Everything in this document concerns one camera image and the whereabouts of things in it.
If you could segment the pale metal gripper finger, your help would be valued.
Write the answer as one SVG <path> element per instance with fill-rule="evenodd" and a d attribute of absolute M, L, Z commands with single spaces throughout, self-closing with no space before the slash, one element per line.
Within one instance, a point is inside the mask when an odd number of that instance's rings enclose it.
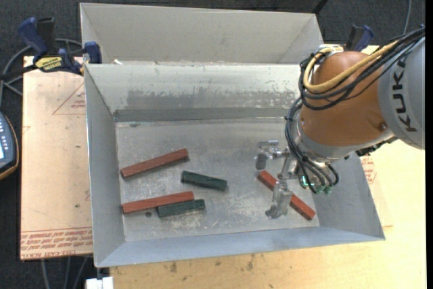
<path fill-rule="evenodd" d="M 293 191 L 289 189 L 287 181 L 277 181 L 273 188 L 271 207 L 266 211 L 266 216 L 270 219 L 286 216 L 292 196 Z"/>
<path fill-rule="evenodd" d="M 258 143 L 258 153 L 255 158 L 256 170 L 264 170 L 268 160 L 279 156 L 278 140 L 260 141 Z"/>

